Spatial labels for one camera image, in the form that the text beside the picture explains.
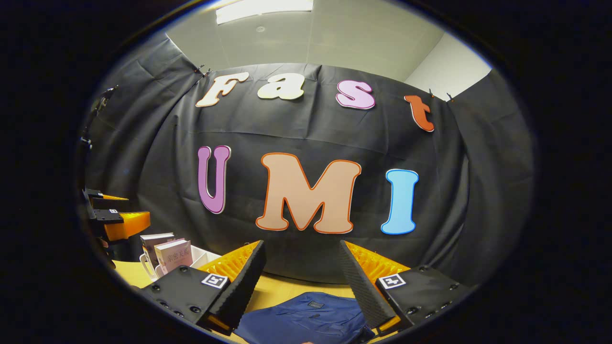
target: ceiling light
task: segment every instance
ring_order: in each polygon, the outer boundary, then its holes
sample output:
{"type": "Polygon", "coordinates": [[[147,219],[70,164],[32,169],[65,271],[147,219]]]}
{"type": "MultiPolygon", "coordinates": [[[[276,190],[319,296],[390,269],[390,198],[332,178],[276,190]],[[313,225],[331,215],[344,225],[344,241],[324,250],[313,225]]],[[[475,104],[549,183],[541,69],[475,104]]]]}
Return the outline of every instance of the ceiling light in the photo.
{"type": "Polygon", "coordinates": [[[217,24],[274,12],[311,12],[313,0],[242,0],[217,10],[217,24]]]}

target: purple letter u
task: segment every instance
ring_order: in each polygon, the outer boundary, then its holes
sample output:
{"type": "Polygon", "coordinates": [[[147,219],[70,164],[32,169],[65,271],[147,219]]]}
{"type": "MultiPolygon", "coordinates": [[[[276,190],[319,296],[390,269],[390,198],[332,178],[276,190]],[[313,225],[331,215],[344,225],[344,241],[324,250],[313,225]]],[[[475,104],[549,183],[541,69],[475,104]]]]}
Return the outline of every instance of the purple letter u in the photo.
{"type": "Polygon", "coordinates": [[[215,178],[215,196],[208,193],[207,174],[208,159],[211,157],[210,147],[200,147],[198,150],[198,189],[200,199],[206,207],[214,214],[220,214],[225,208],[225,170],[231,157],[231,149],[228,146],[217,146],[215,148],[215,159],[217,159],[217,175],[215,178]]]}

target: peach letter m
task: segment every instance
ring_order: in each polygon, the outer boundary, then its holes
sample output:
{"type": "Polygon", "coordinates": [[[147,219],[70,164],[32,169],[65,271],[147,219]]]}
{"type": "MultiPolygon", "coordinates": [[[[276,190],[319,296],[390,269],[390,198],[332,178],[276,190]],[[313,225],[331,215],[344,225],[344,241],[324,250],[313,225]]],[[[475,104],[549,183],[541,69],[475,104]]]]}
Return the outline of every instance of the peach letter m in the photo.
{"type": "Polygon", "coordinates": [[[342,234],[353,230],[349,221],[355,178],[361,166],[349,160],[332,161],[310,187],[304,169],[295,155],[268,153],[261,158],[268,170],[264,215],[255,224],[264,230],[282,231],[289,227],[283,218],[285,203],[298,230],[308,227],[322,206],[321,218],[315,223],[319,233],[342,234]]]}

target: blue fabric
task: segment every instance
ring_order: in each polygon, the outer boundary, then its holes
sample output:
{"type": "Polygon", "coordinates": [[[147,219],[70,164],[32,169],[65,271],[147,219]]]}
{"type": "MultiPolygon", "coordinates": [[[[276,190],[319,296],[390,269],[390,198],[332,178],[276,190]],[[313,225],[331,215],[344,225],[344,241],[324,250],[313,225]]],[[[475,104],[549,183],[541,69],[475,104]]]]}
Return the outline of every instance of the blue fabric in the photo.
{"type": "Polygon", "coordinates": [[[355,299],[316,292],[246,313],[234,333],[249,344],[349,344],[374,337],[355,299]]]}

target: ceiling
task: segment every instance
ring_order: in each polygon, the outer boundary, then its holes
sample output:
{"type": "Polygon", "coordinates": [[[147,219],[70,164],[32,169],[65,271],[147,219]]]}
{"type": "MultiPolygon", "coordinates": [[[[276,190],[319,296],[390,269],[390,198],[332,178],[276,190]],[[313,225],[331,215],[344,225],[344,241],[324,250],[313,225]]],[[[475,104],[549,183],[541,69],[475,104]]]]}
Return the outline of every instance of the ceiling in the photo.
{"type": "Polygon", "coordinates": [[[382,0],[315,0],[312,12],[268,13],[217,25],[215,10],[176,22],[168,36],[203,70],[300,62],[404,82],[444,31],[382,0]],[[265,30],[256,29],[263,26],[265,30]]]}

